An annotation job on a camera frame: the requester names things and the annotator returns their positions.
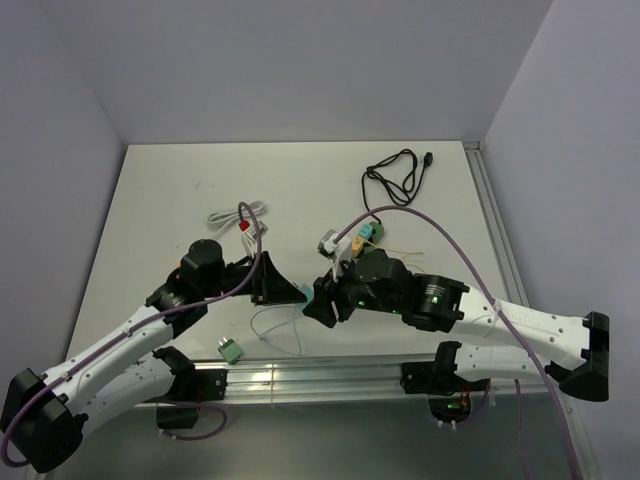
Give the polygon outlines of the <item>green power strip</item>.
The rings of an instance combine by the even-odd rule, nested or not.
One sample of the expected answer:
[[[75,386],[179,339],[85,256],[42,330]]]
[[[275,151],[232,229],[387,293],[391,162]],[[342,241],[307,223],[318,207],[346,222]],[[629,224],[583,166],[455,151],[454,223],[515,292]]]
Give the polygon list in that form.
[[[381,223],[371,221],[364,224],[353,243],[353,256],[360,258],[363,255],[376,249],[376,245],[380,242],[384,235],[384,227]]]

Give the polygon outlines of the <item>teal dual usb charger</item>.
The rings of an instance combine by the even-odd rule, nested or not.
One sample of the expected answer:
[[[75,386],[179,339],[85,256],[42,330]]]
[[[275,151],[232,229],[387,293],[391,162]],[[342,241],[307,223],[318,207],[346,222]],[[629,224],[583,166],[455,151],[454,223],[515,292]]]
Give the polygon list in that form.
[[[371,223],[364,224],[360,228],[358,233],[358,235],[365,240],[371,240],[374,234],[375,234],[375,227]]]

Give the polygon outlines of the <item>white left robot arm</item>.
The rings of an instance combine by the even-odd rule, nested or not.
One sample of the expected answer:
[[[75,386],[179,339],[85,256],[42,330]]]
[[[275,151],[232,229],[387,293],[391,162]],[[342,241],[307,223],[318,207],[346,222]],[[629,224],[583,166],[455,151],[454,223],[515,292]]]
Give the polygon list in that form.
[[[47,473],[126,410],[155,398],[187,400],[194,364],[169,343],[203,318],[210,304],[234,296],[268,306],[306,300],[260,246],[227,263],[217,241],[196,241],[115,330],[41,374],[26,368],[13,377],[1,413],[2,462]]]

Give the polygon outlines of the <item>yellow charger plug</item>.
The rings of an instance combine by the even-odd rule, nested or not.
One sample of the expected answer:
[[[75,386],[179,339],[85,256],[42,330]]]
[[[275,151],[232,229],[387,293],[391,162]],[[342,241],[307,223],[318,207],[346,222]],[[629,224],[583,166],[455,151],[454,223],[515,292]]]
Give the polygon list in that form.
[[[363,251],[366,240],[361,236],[353,238],[351,243],[351,256],[357,258]]]

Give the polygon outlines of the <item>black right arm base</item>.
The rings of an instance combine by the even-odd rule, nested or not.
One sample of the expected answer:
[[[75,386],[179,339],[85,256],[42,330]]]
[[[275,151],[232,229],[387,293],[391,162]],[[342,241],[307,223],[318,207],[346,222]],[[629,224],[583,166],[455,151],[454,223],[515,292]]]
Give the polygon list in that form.
[[[491,404],[491,381],[465,380],[456,374],[456,368],[454,363],[441,366],[436,361],[404,362],[399,380],[406,395],[426,398],[438,429],[452,432],[470,424]]]

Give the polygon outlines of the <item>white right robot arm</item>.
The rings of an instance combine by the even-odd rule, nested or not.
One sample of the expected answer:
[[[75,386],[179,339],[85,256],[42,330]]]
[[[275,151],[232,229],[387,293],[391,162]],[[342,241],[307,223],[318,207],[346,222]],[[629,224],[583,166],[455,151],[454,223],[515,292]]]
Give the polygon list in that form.
[[[561,316],[489,300],[463,282],[413,273],[380,249],[343,261],[338,273],[317,278],[303,313],[332,328],[357,309],[397,315],[421,331],[491,341],[489,347],[456,340],[438,346],[429,375],[440,393],[462,382],[542,376],[573,398],[609,398],[610,320],[601,312]]]

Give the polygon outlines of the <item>teal charger plug with cable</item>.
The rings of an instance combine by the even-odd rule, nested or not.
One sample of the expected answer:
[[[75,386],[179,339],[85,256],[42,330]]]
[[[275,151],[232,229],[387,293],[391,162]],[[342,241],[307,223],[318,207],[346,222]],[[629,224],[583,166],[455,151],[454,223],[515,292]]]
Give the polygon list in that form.
[[[300,334],[298,332],[297,326],[298,326],[298,322],[303,318],[304,308],[313,300],[313,296],[314,296],[311,287],[307,284],[303,284],[298,288],[298,290],[304,296],[304,299],[301,302],[295,303],[293,305],[275,305],[275,306],[268,306],[268,307],[262,308],[258,310],[256,313],[254,313],[249,320],[249,326],[252,333],[261,343],[267,345],[271,349],[276,350],[277,352],[283,353],[291,357],[304,356],[303,345],[301,342],[301,338],[300,338]],[[255,322],[261,315],[264,315],[266,313],[271,313],[274,311],[279,311],[279,310],[286,310],[290,312],[291,315],[286,320],[279,321],[278,323],[262,331],[259,331],[256,328]],[[296,347],[297,347],[296,350],[289,350],[289,349],[282,348],[280,346],[277,346],[270,340],[271,333],[281,330],[282,328],[285,328],[285,327],[290,327],[293,332],[294,340],[296,342]]]

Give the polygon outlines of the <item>green charger plug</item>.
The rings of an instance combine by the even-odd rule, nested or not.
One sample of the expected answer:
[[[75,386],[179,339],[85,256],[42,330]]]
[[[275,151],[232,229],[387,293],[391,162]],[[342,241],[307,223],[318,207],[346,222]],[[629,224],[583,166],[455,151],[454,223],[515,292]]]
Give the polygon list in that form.
[[[219,342],[218,353],[228,365],[237,364],[244,356],[242,347],[234,339],[226,337]]]

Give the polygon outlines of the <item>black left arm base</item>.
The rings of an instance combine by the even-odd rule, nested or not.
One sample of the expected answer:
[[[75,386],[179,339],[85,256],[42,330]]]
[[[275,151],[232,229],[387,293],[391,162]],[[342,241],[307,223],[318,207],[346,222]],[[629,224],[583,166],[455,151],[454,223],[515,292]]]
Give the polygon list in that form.
[[[161,436],[171,440],[194,442],[210,439],[227,426],[229,415],[218,405],[225,398],[228,371],[226,369],[195,369],[179,374],[169,391],[148,400],[157,404],[155,421]],[[185,434],[192,430],[205,413],[213,413],[220,421],[208,433]]]

